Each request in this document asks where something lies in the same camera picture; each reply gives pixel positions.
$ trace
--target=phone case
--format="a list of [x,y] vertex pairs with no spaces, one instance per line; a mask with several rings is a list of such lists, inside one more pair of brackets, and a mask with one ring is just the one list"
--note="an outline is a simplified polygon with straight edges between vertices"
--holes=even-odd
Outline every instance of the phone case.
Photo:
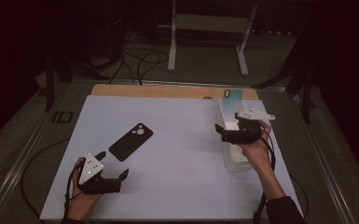
[[153,135],[143,123],[137,124],[116,141],[109,151],[119,160],[125,161],[138,147]]

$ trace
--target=hand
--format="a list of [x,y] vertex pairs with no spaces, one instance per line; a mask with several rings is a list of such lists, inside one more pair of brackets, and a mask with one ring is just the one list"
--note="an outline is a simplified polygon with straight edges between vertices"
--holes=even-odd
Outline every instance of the hand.
[[[77,160],[75,166],[80,163],[81,159]],[[77,180],[79,179],[79,176],[79,170],[77,170],[77,172],[74,172],[74,175],[72,176],[72,197],[75,198],[71,200],[71,205],[69,207],[67,218],[83,221],[89,216],[95,204],[100,200],[103,195],[88,195],[82,193],[81,190],[77,187]]]
[[[269,133],[271,132],[271,127],[264,121],[259,121],[261,127],[263,127],[264,132],[262,132],[261,137],[268,142],[269,141]],[[242,148],[242,154],[248,158],[249,162],[255,168],[257,172],[270,168],[269,162],[269,149],[266,144],[257,140],[253,144],[250,145],[238,145]]]
[[[262,133],[261,137],[266,142],[268,142],[271,127],[262,120],[260,120],[259,123],[264,129],[264,132]],[[243,155],[248,158],[248,161],[255,168],[255,171],[258,174],[261,186],[263,187],[267,200],[284,197],[284,191],[280,183],[278,182],[274,171],[272,170],[269,161],[269,149],[266,144],[259,139],[253,144],[239,145],[239,147],[242,148]]]

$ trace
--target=dark background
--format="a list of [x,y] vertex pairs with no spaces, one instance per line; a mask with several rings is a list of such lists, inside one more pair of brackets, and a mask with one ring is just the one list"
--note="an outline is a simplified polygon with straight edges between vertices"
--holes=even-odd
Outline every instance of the dark background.
[[[45,58],[52,44],[68,52],[86,52],[85,47],[90,46],[86,41],[90,37],[84,34],[92,34],[93,26],[78,26],[74,10],[83,8],[86,13],[84,8],[88,8],[89,22],[102,24],[98,16],[101,8],[92,7],[90,1],[75,2],[74,6],[72,1],[58,0],[0,1],[0,129],[38,91],[35,77],[46,69]],[[132,29],[147,35],[156,34],[157,24],[171,22],[171,1],[112,2],[122,4],[120,13]],[[178,7],[188,13],[233,16],[246,13],[239,10],[242,7],[230,4],[247,3],[225,1],[222,5],[215,0],[208,1],[209,7],[203,7],[203,1],[178,1]],[[317,64],[313,83],[321,89],[359,162],[359,1],[265,1],[259,5],[254,29],[261,35],[267,31],[298,35],[307,21],[314,22],[311,35],[297,41],[300,51],[291,58],[298,62],[310,52],[315,53],[315,40],[321,41],[322,47],[314,54]],[[93,52],[104,54],[98,47]]]

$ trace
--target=white tabletop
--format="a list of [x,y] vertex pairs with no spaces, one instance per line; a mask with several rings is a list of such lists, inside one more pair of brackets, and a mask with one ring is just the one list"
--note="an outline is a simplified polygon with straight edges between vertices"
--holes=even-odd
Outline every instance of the white tabletop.
[[[245,101],[245,105],[265,111],[261,101]],[[77,158],[101,151],[106,151],[101,160],[104,178],[117,178],[127,168],[130,172],[121,192],[104,195],[90,219],[252,218],[262,188],[253,169],[238,173],[226,169],[221,138],[214,130],[217,113],[216,100],[89,96],[41,218],[62,218],[66,182]],[[139,122],[149,127],[153,136],[125,161],[118,161],[108,148]],[[299,208],[273,132],[271,138],[276,175]]]

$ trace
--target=wire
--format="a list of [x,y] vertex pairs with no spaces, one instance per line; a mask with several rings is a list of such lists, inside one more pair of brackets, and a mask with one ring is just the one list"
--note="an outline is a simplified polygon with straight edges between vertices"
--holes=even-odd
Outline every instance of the wire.
[[135,84],[135,76],[133,75],[133,72],[132,72],[130,66],[127,63],[124,63],[124,65],[126,65],[127,69],[129,70],[128,76],[131,80],[131,84],[132,85]]
[[123,55],[123,53],[120,54],[120,60],[121,60],[121,64],[118,67],[118,69],[116,70],[116,72],[109,78],[108,84],[112,83],[113,78],[118,74],[118,72],[120,71],[121,67],[124,64],[124,55]]
[[[138,63],[138,66],[137,66],[137,73],[136,73],[136,75],[137,75],[137,77],[138,77],[138,82],[139,82],[140,85],[143,85],[142,80],[143,80],[144,76],[145,76],[149,71],[151,71],[153,68],[155,68],[159,63],[165,63],[165,62],[168,60],[168,58],[169,58],[169,56],[168,56],[167,53],[164,53],[164,52],[161,52],[161,51],[158,51],[158,50],[154,50],[154,49],[146,49],[146,50],[152,50],[152,52],[147,53],[147,54],[144,55],[142,58],[140,58],[140,57],[138,57],[138,56],[136,56],[136,55],[134,55],[134,54],[131,54],[131,53],[127,52],[125,49],[122,50],[124,53],[126,53],[126,54],[132,56],[133,58],[136,58],[136,59],[140,60],[140,62]],[[149,57],[149,56],[151,56],[151,55],[153,55],[153,54],[157,54],[158,57],[159,57],[156,61],[153,62],[153,61],[146,60],[147,57]],[[142,65],[142,63],[152,63],[153,66],[151,66],[150,68],[148,68],[146,71],[144,71],[144,72],[141,74],[141,65]]]
[[300,182],[297,180],[297,179],[295,179],[295,177],[293,176],[293,175],[291,175],[291,174],[289,174],[290,175],[290,177],[292,177],[292,179],[294,179],[295,181],[296,181],[296,183],[300,186],[300,188],[301,188],[301,190],[303,191],[303,193],[304,193],[304,197],[305,197],[305,202],[306,202],[306,205],[307,205],[307,207],[306,207],[306,209],[305,209],[305,213],[304,213],[304,218],[306,218],[306,216],[308,215],[308,211],[309,211],[309,201],[308,201],[308,195],[307,195],[307,193],[305,192],[305,190],[304,190],[304,188],[302,187],[302,185],[300,184]]
[[63,212],[63,218],[67,218],[68,217],[68,212],[69,212],[69,205],[71,203],[71,200],[74,199],[75,197],[79,196],[80,193],[78,193],[75,197],[73,197],[72,199],[69,197],[70,195],[70,191],[71,191],[71,182],[72,182],[72,177],[74,176],[74,173],[80,168],[80,166],[82,166],[84,164],[84,160],[83,162],[81,162],[80,164],[76,165],[74,167],[74,169],[72,170],[71,174],[69,175],[68,178],[68,182],[66,184],[66,193],[65,193],[65,203],[63,204],[64,206],[64,212]]
[[53,147],[56,147],[57,145],[67,142],[69,141],[70,138],[64,139],[60,142],[54,143],[48,147],[43,148],[42,150],[40,150],[39,152],[37,152],[35,155],[33,155],[33,157],[28,161],[27,165],[24,168],[24,171],[21,175],[21,180],[20,180],[20,189],[21,189],[21,194],[22,194],[22,198],[24,199],[24,201],[27,203],[28,207],[32,210],[32,212],[35,214],[36,218],[41,222],[41,223],[46,223],[44,220],[39,219],[40,215],[39,213],[36,211],[36,209],[32,206],[32,204],[30,203],[30,201],[28,200],[28,197],[25,194],[25,190],[24,190],[24,177],[25,177],[25,173],[28,170],[28,167],[30,166],[31,162],[38,157],[40,154],[42,154],[43,152],[47,151],[48,149],[51,149]]
[[[270,158],[271,168],[272,168],[272,171],[275,171],[276,158],[275,158],[274,144],[272,143],[271,137],[269,136],[269,134],[264,129],[262,129],[262,132],[264,132],[269,137],[269,140],[271,142],[271,147],[270,147],[269,143],[262,136],[260,136],[260,140],[269,149],[269,153],[271,154],[271,158]],[[266,205],[266,201],[267,201],[266,194],[263,192],[263,194],[261,195],[260,203],[259,203],[259,205],[257,207],[257,210],[254,212],[254,223],[255,224],[260,224],[260,222],[261,222],[261,212],[263,211],[263,208]]]

